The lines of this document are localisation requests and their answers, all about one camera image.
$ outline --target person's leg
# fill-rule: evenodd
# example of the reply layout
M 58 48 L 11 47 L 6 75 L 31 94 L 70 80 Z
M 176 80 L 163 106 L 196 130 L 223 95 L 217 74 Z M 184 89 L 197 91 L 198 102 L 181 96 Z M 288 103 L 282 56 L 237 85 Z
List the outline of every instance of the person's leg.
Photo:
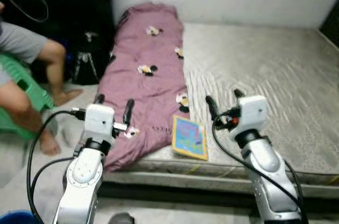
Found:
M 47 79 L 51 86 L 54 103 L 57 106 L 63 105 L 81 94 L 81 90 L 64 92 L 63 82 L 66 50 L 61 44 L 47 40 L 38 55 L 38 59 L 47 64 Z
M 66 51 L 59 43 L 17 25 L 2 22 L 0 50 L 30 64 L 40 59 L 47 64 L 47 79 L 57 106 L 77 97 L 82 91 L 64 92 L 64 65 Z
M 40 113 L 35 110 L 25 92 L 14 82 L 0 85 L 0 106 L 11 116 L 13 121 L 32 132 L 38 132 L 42 126 Z M 40 148 L 44 154 L 55 155 L 60 152 L 59 145 L 46 129 L 40 137 Z

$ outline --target pink blanket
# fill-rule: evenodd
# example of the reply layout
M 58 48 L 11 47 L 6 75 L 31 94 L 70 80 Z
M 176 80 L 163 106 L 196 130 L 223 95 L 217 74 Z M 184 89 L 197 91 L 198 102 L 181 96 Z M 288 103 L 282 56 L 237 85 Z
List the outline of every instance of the pink blanket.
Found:
M 146 3 L 130 8 L 120 22 L 110 64 L 99 93 L 122 121 L 128 99 L 135 100 L 131 126 L 121 133 L 105 162 L 108 171 L 170 145 L 173 116 L 188 118 L 183 75 L 183 25 L 174 7 Z

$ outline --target bed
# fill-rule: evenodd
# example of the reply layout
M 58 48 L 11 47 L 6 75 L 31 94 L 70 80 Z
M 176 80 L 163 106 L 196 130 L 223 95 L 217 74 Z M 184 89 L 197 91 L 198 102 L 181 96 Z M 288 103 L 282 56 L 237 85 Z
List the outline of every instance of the bed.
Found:
M 190 118 L 207 126 L 207 162 L 164 147 L 115 172 L 104 181 L 251 193 L 238 163 L 225 156 L 211 136 L 204 98 L 225 110 L 232 91 L 269 100 L 263 131 L 297 171 L 304 194 L 339 198 L 339 52 L 318 32 L 257 26 L 184 24 L 184 76 Z M 237 144 L 220 138 L 239 155 Z

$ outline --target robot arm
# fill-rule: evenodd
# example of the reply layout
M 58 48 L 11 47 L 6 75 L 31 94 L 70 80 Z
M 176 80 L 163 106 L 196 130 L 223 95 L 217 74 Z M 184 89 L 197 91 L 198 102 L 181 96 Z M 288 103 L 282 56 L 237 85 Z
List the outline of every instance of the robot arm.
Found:
M 214 100 L 210 96 L 206 97 L 212 120 L 218 119 L 214 122 L 216 129 L 228 129 L 230 139 L 236 141 L 242 150 L 244 162 L 297 198 L 296 190 L 286 175 L 284 159 L 273 149 L 268 137 L 260 135 L 267 117 L 266 98 L 259 95 L 245 97 L 239 90 L 235 90 L 235 95 L 238 105 L 221 114 L 226 116 L 226 123 L 219 119 Z M 246 171 L 252 181 L 261 218 L 266 224 L 302 223 L 297 204 L 285 192 L 258 172 L 248 168 Z
M 102 182 L 103 163 L 111 147 L 111 138 L 126 131 L 134 101 L 129 100 L 123 124 L 114 121 L 114 109 L 101 104 L 90 104 L 80 111 L 85 120 L 86 144 L 67 168 L 67 186 L 54 221 L 56 224 L 93 223 L 97 207 L 96 193 Z

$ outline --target book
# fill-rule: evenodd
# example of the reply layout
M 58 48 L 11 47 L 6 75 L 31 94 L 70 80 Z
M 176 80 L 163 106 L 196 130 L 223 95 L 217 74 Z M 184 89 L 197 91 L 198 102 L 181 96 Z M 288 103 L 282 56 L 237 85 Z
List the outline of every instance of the book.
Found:
M 177 154 L 208 160 L 205 126 L 175 115 L 172 149 Z

